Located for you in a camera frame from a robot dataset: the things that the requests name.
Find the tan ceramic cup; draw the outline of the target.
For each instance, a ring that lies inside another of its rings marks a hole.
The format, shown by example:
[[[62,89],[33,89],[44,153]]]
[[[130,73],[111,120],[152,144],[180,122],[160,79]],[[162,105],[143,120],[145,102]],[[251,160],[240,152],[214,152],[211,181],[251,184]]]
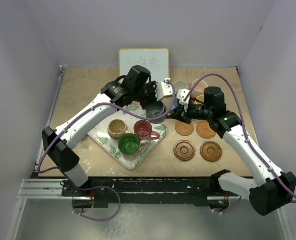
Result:
[[[130,134],[126,123],[120,119],[111,121],[107,127],[107,133],[113,140],[120,139],[125,134]]]

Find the pink ceramic cup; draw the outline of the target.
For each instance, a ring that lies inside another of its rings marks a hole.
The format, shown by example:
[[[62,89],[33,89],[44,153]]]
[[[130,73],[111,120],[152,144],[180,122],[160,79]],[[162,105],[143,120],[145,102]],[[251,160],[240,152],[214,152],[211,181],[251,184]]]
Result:
[[[208,84],[206,81],[201,80],[198,84],[197,84],[198,80],[194,80],[191,84],[191,87],[195,86],[195,88],[193,89],[192,93],[194,95],[203,95],[204,94],[204,90],[208,87]]]

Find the light blue ceramic cup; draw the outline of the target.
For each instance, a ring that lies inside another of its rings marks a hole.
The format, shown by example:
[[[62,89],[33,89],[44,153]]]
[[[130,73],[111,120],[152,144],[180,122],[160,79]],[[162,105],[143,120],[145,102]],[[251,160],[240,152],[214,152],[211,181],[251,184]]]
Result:
[[[173,106],[171,107],[171,112],[170,112],[170,113],[173,114],[173,113],[176,112],[177,110],[180,110],[181,107],[182,107],[181,105],[179,105],[178,103],[175,102],[175,103],[173,104]]]

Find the grey blue ceramic cup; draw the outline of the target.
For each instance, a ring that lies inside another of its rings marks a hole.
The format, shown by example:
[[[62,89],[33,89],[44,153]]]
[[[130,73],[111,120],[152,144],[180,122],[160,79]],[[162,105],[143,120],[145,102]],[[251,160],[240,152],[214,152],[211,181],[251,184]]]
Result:
[[[166,112],[167,108],[163,102],[154,102],[148,105],[145,109],[146,111],[146,118],[156,118],[163,115]],[[166,116],[163,118],[159,118],[157,120],[150,120],[149,122],[152,124],[161,124],[166,120]]]

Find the woven bamboo coaster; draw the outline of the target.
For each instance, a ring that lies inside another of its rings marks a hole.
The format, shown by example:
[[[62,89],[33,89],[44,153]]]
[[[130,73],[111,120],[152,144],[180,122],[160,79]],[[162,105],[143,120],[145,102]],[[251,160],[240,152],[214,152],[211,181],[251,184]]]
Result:
[[[194,131],[193,124],[187,124],[180,121],[177,121],[175,124],[176,132],[181,136],[189,136]]]
[[[204,139],[211,139],[216,135],[216,132],[210,128],[209,123],[205,120],[200,121],[196,125],[196,131],[198,135]]]

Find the green ceramic cup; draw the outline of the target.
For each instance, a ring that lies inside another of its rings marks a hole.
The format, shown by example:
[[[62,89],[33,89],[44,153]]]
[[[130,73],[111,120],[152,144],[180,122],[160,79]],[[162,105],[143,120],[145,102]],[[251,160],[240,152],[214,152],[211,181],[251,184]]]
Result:
[[[137,155],[140,150],[148,148],[150,140],[140,140],[137,135],[125,134],[118,140],[118,150],[125,156]]]

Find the yellow ceramic cup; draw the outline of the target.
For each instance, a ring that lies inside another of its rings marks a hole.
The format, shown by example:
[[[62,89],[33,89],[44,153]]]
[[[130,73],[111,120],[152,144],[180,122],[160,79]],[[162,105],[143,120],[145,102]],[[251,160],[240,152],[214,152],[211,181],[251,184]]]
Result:
[[[204,104],[204,96],[202,95],[199,95],[199,96],[197,96],[196,97],[196,99],[195,99],[195,102],[197,103],[197,104]]]

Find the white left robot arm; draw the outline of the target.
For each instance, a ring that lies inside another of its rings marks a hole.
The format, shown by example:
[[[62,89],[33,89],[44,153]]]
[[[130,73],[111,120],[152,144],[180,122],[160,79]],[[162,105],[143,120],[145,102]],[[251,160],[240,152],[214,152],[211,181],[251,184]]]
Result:
[[[143,109],[153,103],[159,103],[169,91],[173,95],[169,79],[153,81],[151,72],[135,65],[126,75],[108,82],[100,93],[83,110],[56,127],[42,130],[44,153],[40,163],[48,156],[58,169],[73,184],[73,191],[79,196],[90,192],[89,177],[79,164],[79,157],[73,149],[81,139],[100,122],[123,110],[125,106],[138,102]]]

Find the red ceramic cup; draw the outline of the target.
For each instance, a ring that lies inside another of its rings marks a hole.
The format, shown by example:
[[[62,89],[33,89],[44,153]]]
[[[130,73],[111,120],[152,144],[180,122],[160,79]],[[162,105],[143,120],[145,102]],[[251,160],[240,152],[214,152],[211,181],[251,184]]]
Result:
[[[160,139],[160,134],[155,132],[151,123],[146,120],[137,121],[133,126],[133,131],[140,140],[153,141]]]

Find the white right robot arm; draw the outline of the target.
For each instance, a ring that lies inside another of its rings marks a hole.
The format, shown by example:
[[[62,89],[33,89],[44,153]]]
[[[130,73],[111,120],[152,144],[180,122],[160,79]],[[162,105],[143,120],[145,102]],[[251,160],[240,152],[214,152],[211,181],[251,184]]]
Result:
[[[207,87],[204,91],[204,103],[196,105],[190,100],[190,91],[179,89],[176,94],[178,106],[169,118],[184,123],[192,120],[206,120],[210,128],[217,133],[245,163],[253,178],[239,177],[223,170],[214,175],[216,180],[210,183],[210,190],[216,196],[225,192],[234,193],[249,200],[253,209],[265,216],[292,202],[296,177],[285,173],[276,166],[244,130],[245,124],[235,113],[227,110],[224,93],[218,87]]]

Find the white ceramic cup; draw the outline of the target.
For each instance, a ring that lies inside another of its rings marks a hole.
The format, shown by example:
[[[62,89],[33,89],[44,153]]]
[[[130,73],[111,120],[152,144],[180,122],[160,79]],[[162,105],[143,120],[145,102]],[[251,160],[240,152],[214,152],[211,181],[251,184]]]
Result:
[[[183,90],[183,89],[188,89],[188,84],[184,81],[177,81],[174,83],[174,87],[175,87],[175,90],[178,91],[178,90]]]

